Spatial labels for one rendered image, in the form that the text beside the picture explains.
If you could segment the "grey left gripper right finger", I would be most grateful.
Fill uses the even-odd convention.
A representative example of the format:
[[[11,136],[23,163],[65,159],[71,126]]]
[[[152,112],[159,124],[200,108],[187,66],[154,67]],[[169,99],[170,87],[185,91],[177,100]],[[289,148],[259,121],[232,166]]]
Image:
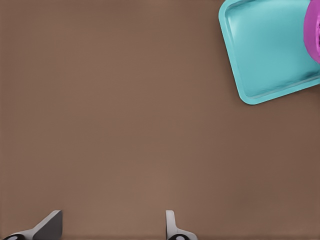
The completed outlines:
[[[198,237],[186,230],[177,227],[173,210],[165,211],[166,240],[198,240]]]

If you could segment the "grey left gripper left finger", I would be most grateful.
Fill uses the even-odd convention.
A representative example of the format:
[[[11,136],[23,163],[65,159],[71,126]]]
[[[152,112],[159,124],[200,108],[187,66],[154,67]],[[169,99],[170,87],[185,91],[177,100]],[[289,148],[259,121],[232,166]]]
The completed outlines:
[[[54,210],[35,227],[12,233],[3,240],[61,240],[63,211]]]

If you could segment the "teal rectangular tray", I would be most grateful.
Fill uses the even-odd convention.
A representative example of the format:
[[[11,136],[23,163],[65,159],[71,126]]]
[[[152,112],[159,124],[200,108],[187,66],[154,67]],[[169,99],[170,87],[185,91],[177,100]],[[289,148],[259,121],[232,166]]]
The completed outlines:
[[[320,85],[304,19],[311,0],[225,0],[218,20],[240,99],[257,105]]]

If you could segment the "purple plate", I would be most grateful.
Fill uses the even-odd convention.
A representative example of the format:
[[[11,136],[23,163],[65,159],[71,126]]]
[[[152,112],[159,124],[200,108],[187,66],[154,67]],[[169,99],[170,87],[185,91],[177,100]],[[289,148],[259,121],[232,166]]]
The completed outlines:
[[[310,57],[320,64],[320,0],[310,0],[303,22],[303,41]]]

